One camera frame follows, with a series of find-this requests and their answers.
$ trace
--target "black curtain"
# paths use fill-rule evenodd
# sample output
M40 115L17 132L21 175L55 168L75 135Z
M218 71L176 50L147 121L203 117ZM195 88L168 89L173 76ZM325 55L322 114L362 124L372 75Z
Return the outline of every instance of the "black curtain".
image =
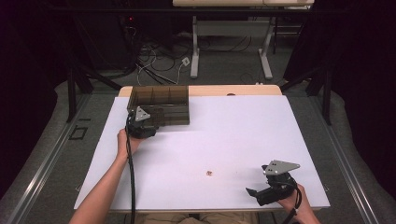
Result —
M66 69L35 1L2 1L0 20L3 197L50 120Z
M316 0L312 10L319 9L348 13L307 20L284 78L292 81L314 67L332 72L332 90L345 101L357 150L396 199L396 4ZM311 83L322 83L322 75Z

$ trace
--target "white paper sheet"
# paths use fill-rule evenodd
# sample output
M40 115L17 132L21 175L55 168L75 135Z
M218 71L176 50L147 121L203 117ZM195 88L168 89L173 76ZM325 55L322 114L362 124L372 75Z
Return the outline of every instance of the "white paper sheet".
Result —
M114 101L75 208L115 158L128 100ZM246 191L269 187L262 165L271 160L300 164L290 174L311 206L330 206L285 96L190 97L190 118L190 125L161 127L134 154L137 210L278 208L260 207ZM111 210L131 209L130 190L126 166Z

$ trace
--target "tinted acrylic box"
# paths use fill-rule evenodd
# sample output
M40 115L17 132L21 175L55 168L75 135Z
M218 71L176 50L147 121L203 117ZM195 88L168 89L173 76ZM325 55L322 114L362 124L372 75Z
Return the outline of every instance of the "tinted acrylic box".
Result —
M145 126L190 124L188 86L133 87L128 103L128 112L140 106L150 119Z

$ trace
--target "white desk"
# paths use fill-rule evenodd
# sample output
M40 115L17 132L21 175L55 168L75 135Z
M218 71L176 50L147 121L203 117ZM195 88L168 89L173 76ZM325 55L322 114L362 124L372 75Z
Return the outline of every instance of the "white desk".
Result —
M305 7L314 0L173 0L175 7ZM266 79L272 79L267 52L274 30L274 21L198 21L192 17L192 60L191 77L198 77L199 35L264 36L259 56Z
M265 90L265 86L243 86L247 87ZM228 89L224 92L238 92L238 86ZM114 101L75 208L116 156L116 134L125 125L128 100ZM274 95L191 96L190 117L190 125L160 128L134 154L138 212L279 208L277 203L260 207L245 190L269 187L261 166L271 160L301 164L290 174L305 186L311 205L330 206L285 96L276 91ZM111 210L130 210L130 200L126 166Z

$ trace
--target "human arm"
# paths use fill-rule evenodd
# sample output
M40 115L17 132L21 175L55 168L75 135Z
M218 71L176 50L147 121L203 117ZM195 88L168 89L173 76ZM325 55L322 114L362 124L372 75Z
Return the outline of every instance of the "human arm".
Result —
M105 222L108 209L113 202L122 171L128 158L126 146L127 134L124 129L119 131L117 138L118 151L116 159L78 207L70 223L97 224ZM132 154L137 151L142 141L142 139L130 137Z
M302 201L298 208L296 216L293 218L300 224L317 224L320 223L318 218L315 216L314 211L309 204L308 198L306 197L305 189L302 185L297 184L298 189L302 193ZM295 190L288 198L277 201L282 205L287 212L290 212L296 204L297 190Z

